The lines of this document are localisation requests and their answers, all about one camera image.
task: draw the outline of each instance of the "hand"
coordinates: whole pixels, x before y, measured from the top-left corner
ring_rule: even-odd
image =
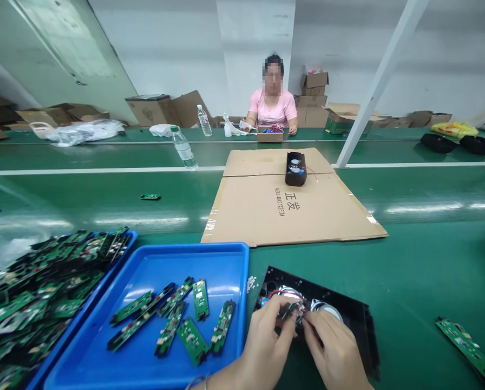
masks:
[[[303,323],[307,346],[327,389],[373,389],[365,375],[355,336],[347,326],[325,310],[306,313]]]
[[[273,295],[262,309],[255,311],[250,322],[248,338],[240,358],[240,378],[247,389],[271,390],[282,375],[291,340],[295,336],[293,314],[283,322],[280,336],[275,326],[282,321],[277,318],[280,308],[287,303],[297,302],[294,298]]]

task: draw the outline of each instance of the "white pillar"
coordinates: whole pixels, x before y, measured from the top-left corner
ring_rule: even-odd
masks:
[[[406,46],[408,39],[414,33],[417,23],[420,21],[429,0],[408,0],[399,18],[398,25],[394,30],[392,38],[390,39],[387,50],[383,55],[382,61],[379,64],[376,75],[372,81],[369,92],[361,105],[361,109],[356,117],[355,123],[352,125],[351,132],[345,142],[344,148],[338,157],[335,165],[336,168],[345,168],[352,152],[354,151],[358,140],[362,136],[365,126],[369,122],[369,118],[374,111],[380,96],[383,94],[390,75],[397,64],[398,58]]]

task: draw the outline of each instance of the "red wire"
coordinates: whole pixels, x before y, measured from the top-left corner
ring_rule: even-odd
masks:
[[[313,172],[313,174],[314,174],[314,178],[316,179],[316,181],[318,181],[318,179],[317,179],[317,174],[314,172],[314,170],[312,170],[311,168],[306,167],[306,166],[305,166],[304,168],[309,169],[311,172]]]
[[[271,297],[272,297],[273,295],[275,295],[276,293],[279,293],[279,292],[280,292],[280,293],[283,293],[283,294],[291,294],[291,295],[295,295],[295,296],[297,296],[298,298],[300,298],[302,301],[304,301],[304,304],[307,306],[307,301],[306,301],[306,299],[302,298],[302,296],[301,296],[301,295],[298,295],[298,294],[295,294],[295,293],[293,293],[293,292],[289,292],[289,291],[283,291],[283,290],[275,290],[275,291],[272,291],[272,292],[271,292],[271,294],[270,294],[270,296],[268,297],[268,299],[271,299]]]

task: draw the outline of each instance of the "green workbench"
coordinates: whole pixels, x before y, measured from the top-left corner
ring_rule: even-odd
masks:
[[[351,157],[355,167],[337,170],[389,237],[252,249],[249,275],[261,285],[273,265],[370,305],[381,360],[377,389],[480,389],[434,318],[463,325],[485,354],[485,158],[460,148],[429,152],[418,143],[425,131],[373,129]],[[319,129],[276,145],[227,140],[221,132],[206,139],[185,130],[197,172],[183,172],[169,139],[146,129],[72,148],[12,133],[0,142],[0,232],[128,225],[141,234],[137,245],[199,242],[230,150],[316,147],[335,163],[345,141]],[[144,193],[162,199],[139,201]],[[247,325],[257,293],[248,295]],[[323,386],[309,351],[294,342],[278,388],[306,382]]]

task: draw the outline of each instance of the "woman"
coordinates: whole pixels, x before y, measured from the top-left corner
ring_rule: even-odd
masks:
[[[263,70],[264,88],[253,93],[246,122],[253,127],[281,124],[290,129],[289,135],[295,135],[298,130],[297,109],[293,95],[282,88],[282,59],[272,54],[265,60]]]

